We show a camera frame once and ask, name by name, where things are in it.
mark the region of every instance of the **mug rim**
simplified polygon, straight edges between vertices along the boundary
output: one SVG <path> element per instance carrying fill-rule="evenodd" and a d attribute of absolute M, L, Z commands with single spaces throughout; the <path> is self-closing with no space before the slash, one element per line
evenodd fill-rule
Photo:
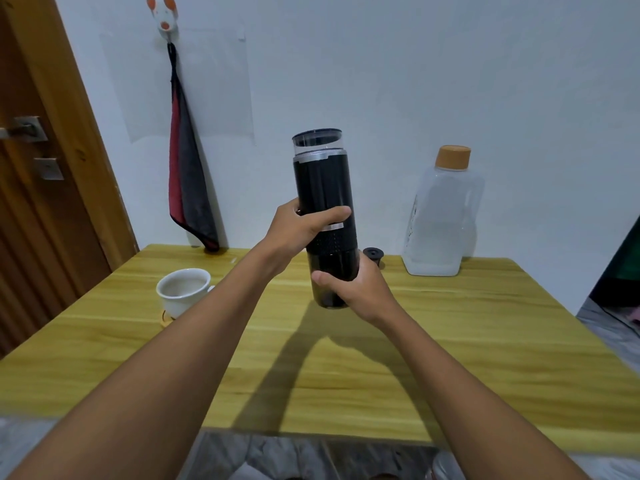
<path fill-rule="evenodd" d="M 203 284 L 203 286 L 198 288 L 196 291 L 192 291 L 190 293 L 179 295 L 179 296 L 168 296 L 168 295 L 165 295 L 163 293 L 160 293 L 160 288 L 162 286 L 164 286 L 164 284 L 167 281 L 169 281 L 171 278 L 174 278 L 175 277 L 174 275 L 182 274 L 185 271 L 201 271 L 201 274 L 204 273 L 206 279 L 205 279 L 205 283 Z M 171 299 L 189 298 L 189 297 L 195 295 L 196 293 L 199 293 L 202 290 L 207 289 L 209 284 L 210 284 L 210 282 L 211 282 L 211 274 L 206 269 L 203 269 L 203 268 L 200 268 L 200 267 L 186 267 L 184 269 L 177 269 L 176 271 L 172 271 L 171 273 L 169 273 L 166 276 L 164 276 L 160 281 L 158 281 L 158 284 L 156 284 L 156 293 L 158 294 L 158 296 L 160 298 L 169 299 L 169 300 L 171 300 Z"/>

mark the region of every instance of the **black cable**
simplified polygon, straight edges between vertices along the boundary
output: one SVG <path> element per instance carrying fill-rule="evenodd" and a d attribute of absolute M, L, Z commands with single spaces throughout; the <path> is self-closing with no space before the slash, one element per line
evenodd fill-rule
<path fill-rule="evenodd" d="M 603 306 L 599 306 L 599 305 L 598 305 L 598 308 L 599 308 L 599 309 L 601 309 L 601 310 L 602 310 L 604 313 L 606 313 L 607 315 L 609 315 L 611 318 L 613 318 L 613 319 L 615 319 L 615 320 L 619 321 L 620 323 L 622 323 L 622 325 L 624 325 L 624 326 L 625 326 L 625 327 L 627 327 L 629 330 L 631 330 L 633 333 L 635 333 L 635 334 L 636 334 L 636 337 L 638 337 L 638 339 L 640 339 L 640 332 L 638 332 L 638 331 L 636 330 L 636 328 L 635 328 L 635 327 L 633 327 L 633 326 L 629 325 L 629 323 L 627 323 L 627 322 L 625 322 L 624 320 L 622 320 L 622 319 L 618 318 L 618 317 L 617 317 L 617 316 L 615 316 L 613 313 L 609 313 L 608 311 L 606 311 L 606 310 L 604 309 L 604 307 L 603 307 Z"/>

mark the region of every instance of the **person's left hand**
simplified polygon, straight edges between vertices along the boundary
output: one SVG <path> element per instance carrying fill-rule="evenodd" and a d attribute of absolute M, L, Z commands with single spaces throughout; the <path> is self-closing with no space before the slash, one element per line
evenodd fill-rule
<path fill-rule="evenodd" d="M 302 251 L 325 226 L 343 222 L 351 215 L 347 206 L 306 216 L 299 216 L 298 209 L 297 198 L 279 206 L 267 235 L 260 242 L 260 246 L 276 259 L 277 274 L 283 272 L 293 256 Z"/>

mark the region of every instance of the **black portable espresso machine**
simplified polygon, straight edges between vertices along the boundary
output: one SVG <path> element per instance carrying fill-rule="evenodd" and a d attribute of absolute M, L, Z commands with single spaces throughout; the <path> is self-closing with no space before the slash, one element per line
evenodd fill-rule
<path fill-rule="evenodd" d="M 307 246 L 310 272 L 325 271 L 343 281 L 358 275 L 360 254 L 351 198 L 349 162 L 342 131 L 335 128 L 305 131 L 293 138 L 293 169 L 300 215 L 347 205 L 347 220 L 326 226 Z M 312 282 L 314 298 L 324 308 L 347 306 L 336 293 Z"/>

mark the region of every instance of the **table top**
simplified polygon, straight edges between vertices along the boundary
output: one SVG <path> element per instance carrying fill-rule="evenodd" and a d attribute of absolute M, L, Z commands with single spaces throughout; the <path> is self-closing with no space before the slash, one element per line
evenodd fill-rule
<path fill-rule="evenodd" d="M 245 252 L 148 246 L 0 361 L 0 415 L 64 415 L 162 330 L 162 276 L 201 267 L 217 283 Z M 560 447 L 640 454 L 640 379 L 516 263 L 471 258 L 436 278 L 383 262 L 422 327 Z M 268 285 L 204 427 L 442 441 L 391 343 L 352 311 L 315 305 L 304 255 Z"/>

